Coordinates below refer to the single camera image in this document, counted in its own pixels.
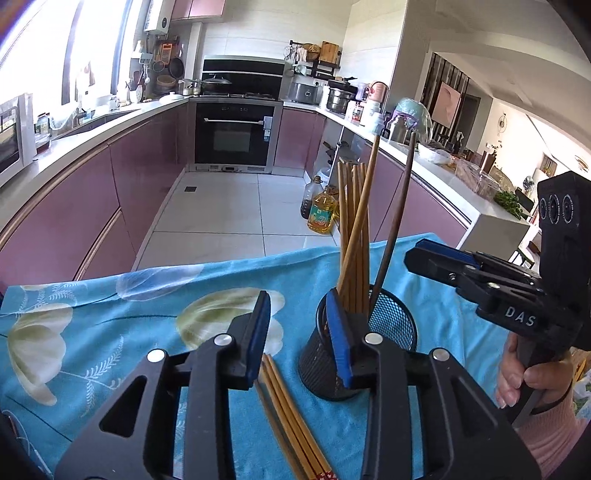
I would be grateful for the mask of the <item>right hand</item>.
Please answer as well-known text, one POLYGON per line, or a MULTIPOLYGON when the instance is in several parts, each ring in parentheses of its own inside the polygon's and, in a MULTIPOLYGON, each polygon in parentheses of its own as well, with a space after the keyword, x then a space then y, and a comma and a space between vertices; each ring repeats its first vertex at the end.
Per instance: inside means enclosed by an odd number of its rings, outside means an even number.
POLYGON ((526 368, 517 358, 520 337, 510 332, 507 336, 497 376, 496 403, 500 408, 515 406, 523 384, 543 395, 538 407, 560 400, 571 388, 573 362, 569 352, 558 361, 526 368))

